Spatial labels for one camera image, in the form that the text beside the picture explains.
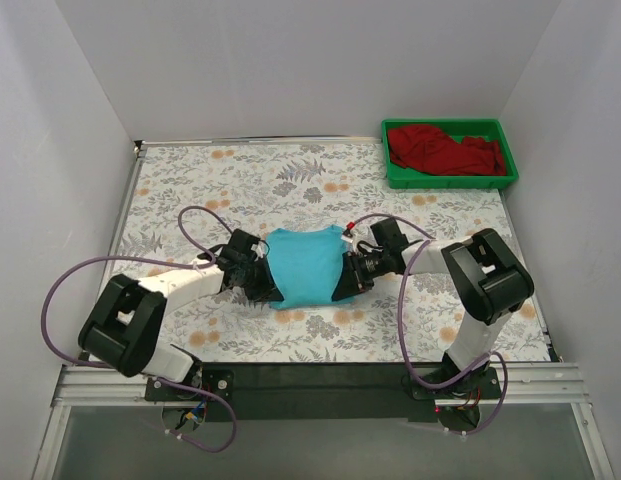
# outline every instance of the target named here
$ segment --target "turquoise t-shirt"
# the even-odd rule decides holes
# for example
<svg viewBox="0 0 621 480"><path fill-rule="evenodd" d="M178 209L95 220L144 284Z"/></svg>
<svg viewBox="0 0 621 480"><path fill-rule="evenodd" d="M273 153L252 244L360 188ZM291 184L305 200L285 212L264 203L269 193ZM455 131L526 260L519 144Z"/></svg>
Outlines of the turquoise t-shirt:
<svg viewBox="0 0 621 480"><path fill-rule="evenodd" d="M346 252L342 232L342 228L332 225L318 232L291 232L279 228L268 235L268 265L284 299L270 302L272 308L336 305L352 301L351 298L332 301Z"/></svg>

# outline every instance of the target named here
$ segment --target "green plastic tray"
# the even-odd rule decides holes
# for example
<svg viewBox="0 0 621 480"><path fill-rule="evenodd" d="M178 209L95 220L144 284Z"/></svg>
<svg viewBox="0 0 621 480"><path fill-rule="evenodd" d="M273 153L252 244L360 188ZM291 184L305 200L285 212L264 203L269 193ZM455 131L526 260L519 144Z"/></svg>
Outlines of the green plastic tray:
<svg viewBox="0 0 621 480"><path fill-rule="evenodd" d="M428 175L427 173L417 172L411 168L401 168L390 161L390 151L388 148L388 130L413 125L415 123L427 123L439 127L457 142L463 137L483 137L486 140L498 140L501 146L501 153L506 164L506 175L502 177L486 176L456 176L443 177ZM381 137L383 139L383 149L386 156L386 166L388 169L388 184L390 188L505 188L507 185L519 178L519 172L514 165L512 153L506 136L501 129L498 120L494 119L472 119L472 118L446 118L446 119L399 119L391 118L381 122Z"/></svg>

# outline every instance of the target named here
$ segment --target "table surface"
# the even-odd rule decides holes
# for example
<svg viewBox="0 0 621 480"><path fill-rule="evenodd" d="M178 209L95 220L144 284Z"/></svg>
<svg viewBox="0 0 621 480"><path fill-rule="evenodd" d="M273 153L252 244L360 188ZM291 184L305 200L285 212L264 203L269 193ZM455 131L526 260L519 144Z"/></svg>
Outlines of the table surface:
<svg viewBox="0 0 621 480"><path fill-rule="evenodd" d="M384 177L381 145L374 143L150 147L118 253L190 262L198 252L182 237L176 217L192 204L205 205L231 227L262 237L276 228L319 230L381 212L412 220L439 239L492 227L517 251L498 191L391 190ZM227 239L205 213L186 214L185 225L204 245ZM419 237L403 230L409 239ZM124 262L113 268L133 277L166 270ZM351 304L290 311L251 305L240 291L225 291L166 317L161 338L204 361L400 361L399 283L398 275L388 275ZM463 314L450 277L411 277L404 313L414 361L439 361ZM504 327L496 348L511 361L549 360L532 302Z"/></svg>

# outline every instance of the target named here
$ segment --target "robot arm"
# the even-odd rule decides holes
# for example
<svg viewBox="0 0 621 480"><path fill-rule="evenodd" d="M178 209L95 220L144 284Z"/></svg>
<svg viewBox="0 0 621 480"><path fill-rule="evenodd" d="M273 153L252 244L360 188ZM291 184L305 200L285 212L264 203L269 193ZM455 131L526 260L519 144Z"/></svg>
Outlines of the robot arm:
<svg viewBox="0 0 621 480"><path fill-rule="evenodd" d="M409 243L391 218L375 223L371 230L380 248L344 254L344 273L333 300L369 290L373 278L380 275L403 274L422 246L421 241ZM443 358L450 377L490 352L512 313L534 293L530 275L492 229L459 240L429 242L409 272L419 273L450 274L466 309L457 337Z"/></svg>
<svg viewBox="0 0 621 480"><path fill-rule="evenodd" d="M159 341L163 317L226 288L242 287L255 301L277 299L259 242L258 237L235 230L212 267L197 268L209 261L202 254L192 270L139 280L123 274L112 277L81 329L79 345L126 377L141 373L182 382L192 373L195 358Z"/></svg>

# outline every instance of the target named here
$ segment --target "black mounting plate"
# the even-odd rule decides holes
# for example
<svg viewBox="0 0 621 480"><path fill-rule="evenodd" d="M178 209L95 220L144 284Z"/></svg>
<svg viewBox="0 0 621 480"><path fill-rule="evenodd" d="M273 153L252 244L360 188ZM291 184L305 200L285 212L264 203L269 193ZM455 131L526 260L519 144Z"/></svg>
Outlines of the black mounting plate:
<svg viewBox="0 0 621 480"><path fill-rule="evenodd" d="M226 401L232 399L234 374L231 370L207 370L204 367L202 379L204 390L208 390ZM196 394L188 394L183 390L163 385L161 382L152 379L149 379L146 384L146 392L143 398L148 402L189 402L200 399Z"/></svg>

